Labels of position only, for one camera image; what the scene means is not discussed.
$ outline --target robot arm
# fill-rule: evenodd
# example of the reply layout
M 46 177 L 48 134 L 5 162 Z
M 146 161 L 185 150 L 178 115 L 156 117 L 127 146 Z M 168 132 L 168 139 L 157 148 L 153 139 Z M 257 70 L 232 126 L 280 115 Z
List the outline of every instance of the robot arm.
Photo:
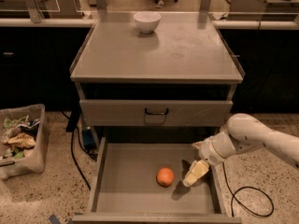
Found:
M 217 165 L 234 154 L 250 152 L 261 147 L 290 165 L 299 167 L 299 138 L 274 131 L 246 114 L 231 116 L 223 131 L 192 146 L 197 149 L 199 161 L 194 161 L 186 174 L 183 180 L 186 187 L 190 187 L 207 173 L 209 165 Z

